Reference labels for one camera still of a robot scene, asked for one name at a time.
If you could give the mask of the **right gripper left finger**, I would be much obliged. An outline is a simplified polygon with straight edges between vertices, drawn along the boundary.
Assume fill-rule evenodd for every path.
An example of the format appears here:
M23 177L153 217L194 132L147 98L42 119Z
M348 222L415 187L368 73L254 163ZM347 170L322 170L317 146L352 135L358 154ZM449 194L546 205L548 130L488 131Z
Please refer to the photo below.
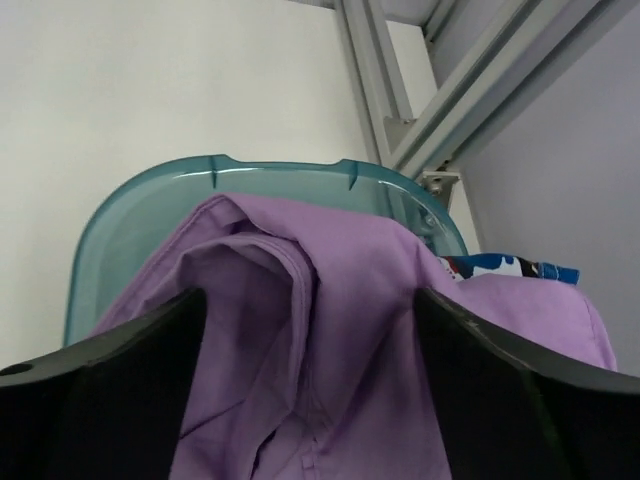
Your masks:
M166 479L206 322L189 289L103 334L1 371L4 479Z

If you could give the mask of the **teal plastic bin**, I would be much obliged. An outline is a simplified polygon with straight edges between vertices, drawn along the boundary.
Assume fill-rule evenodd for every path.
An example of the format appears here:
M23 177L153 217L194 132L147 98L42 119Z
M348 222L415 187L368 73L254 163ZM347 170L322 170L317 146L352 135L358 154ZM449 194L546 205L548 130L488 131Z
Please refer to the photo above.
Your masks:
M439 199L380 165L240 162L204 155L154 166L125 182L97 208L77 244L62 344L89 335L110 304L176 227L220 193L286 198L391 218L438 256L467 252Z

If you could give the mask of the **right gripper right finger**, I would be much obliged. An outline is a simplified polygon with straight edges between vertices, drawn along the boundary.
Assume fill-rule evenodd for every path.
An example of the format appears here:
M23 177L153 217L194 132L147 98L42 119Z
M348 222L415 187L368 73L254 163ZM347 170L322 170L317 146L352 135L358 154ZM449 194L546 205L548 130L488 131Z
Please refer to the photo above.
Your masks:
M417 338L454 479L636 479L639 380L423 289Z

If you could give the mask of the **blue patterned trousers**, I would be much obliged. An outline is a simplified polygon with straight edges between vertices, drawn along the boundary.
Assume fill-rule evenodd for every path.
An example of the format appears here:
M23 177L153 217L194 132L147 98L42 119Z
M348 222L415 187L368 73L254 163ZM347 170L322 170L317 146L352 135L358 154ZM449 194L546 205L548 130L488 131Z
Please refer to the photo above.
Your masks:
M580 278L580 271L574 268L499 253L441 256L439 261L456 281L494 274L539 278L577 285Z

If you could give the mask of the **purple trousers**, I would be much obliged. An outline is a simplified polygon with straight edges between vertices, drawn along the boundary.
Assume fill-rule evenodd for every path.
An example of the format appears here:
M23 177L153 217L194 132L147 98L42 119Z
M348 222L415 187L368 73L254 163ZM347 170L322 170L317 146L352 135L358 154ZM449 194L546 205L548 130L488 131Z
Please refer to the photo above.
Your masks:
M416 345L413 295L434 288L551 350L614 369L574 287L455 280L391 219L248 195L198 206L103 316L106 331L181 291L207 322L173 479L446 479Z

